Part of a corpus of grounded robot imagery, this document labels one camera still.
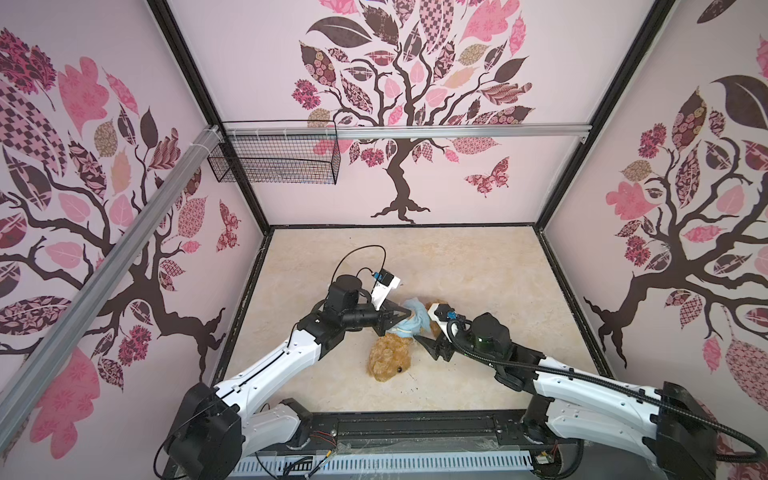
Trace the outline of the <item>light blue teddy shirt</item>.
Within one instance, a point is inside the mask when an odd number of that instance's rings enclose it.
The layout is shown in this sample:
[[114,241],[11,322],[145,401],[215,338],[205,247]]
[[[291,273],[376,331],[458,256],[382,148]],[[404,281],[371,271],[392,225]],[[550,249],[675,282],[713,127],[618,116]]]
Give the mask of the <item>light blue teddy shirt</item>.
[[407,299],[402,307],[410,311],[410,316],[394,327],[387,330],[388,334],[393,334],[401,338],[414,338],[423,332],[430,332],[430,321],[427,308],[417,297]]

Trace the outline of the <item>brown plush teddy bear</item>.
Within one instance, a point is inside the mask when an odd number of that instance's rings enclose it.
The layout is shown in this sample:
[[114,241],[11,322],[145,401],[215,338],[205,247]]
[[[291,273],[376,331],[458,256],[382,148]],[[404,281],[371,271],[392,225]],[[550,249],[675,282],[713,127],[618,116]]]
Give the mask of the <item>brown plush teddy bear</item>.
[[[437,339],[440,335],[437,329],[437,337],[433,331],[423,332],[427,338]],[[368,357],[367,374],[378,382],[387,382],[400,373],[407,371],[411,366],[411,353],[418,343],[414,338],[401,338],[388,334],[376,340]]]

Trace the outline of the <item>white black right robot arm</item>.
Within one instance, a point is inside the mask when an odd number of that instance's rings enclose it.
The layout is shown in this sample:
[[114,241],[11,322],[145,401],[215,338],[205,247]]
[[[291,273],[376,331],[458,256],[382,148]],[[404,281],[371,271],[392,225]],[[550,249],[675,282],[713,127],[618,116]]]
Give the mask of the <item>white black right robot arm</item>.
[[584,440],[648,460],[670,479],[713,479],[718,434],[706,409],[682,386],[660,389],[575,369],[512,341],[490,313],[473,320],[447,304],[428,308],[435,338],[419,343],[434,359],[456,353],[491,367],[501,385],[530,394],[524,436],[543,444]]

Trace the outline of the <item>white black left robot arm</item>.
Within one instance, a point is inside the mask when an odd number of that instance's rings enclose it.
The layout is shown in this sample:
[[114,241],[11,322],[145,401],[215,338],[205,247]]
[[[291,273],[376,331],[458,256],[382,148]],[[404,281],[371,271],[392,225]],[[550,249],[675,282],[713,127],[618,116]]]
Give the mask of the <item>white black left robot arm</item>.
[[228,380],[214,386],[198,383],[185,393],[160,447],[184,478],[225,479],[250,454],[307,439],[312,415],[296,401],[284,400],[268,411],[262,407],[346,333],[370,328],[384,336],[410,317],[410,310],[387,298],[400,278],[385,269],[373,278],[373,289],[367,291],[356,276],[339,276],[277,348]]

